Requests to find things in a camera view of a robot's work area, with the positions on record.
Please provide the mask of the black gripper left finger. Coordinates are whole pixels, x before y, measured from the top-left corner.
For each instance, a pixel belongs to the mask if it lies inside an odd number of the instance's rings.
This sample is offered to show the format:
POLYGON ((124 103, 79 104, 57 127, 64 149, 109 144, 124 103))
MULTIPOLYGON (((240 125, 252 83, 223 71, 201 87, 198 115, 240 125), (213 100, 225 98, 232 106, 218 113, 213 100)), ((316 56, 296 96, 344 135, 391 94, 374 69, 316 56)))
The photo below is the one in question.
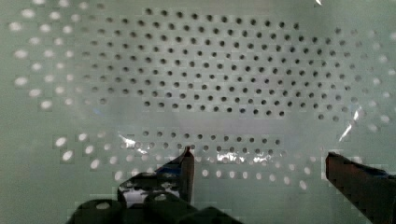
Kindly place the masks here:
POLYGON ((189 203, 193 180, 194 156, 191 148, 185 147, 178 157, 154 172, 139 173, 122 182, 117 190, 118 201, 132 207, 142 203, 150 193, 166 191, 189 203))

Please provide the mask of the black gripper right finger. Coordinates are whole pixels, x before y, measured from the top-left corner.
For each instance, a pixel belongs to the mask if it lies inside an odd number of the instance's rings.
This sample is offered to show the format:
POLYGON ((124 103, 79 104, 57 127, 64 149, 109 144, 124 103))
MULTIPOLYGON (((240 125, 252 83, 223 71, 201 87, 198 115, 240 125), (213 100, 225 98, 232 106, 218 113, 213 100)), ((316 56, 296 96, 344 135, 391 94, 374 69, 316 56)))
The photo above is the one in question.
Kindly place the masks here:
POLYGON ((395 224, 395 176, 329 152, 326 178, 373 224, 395 224))

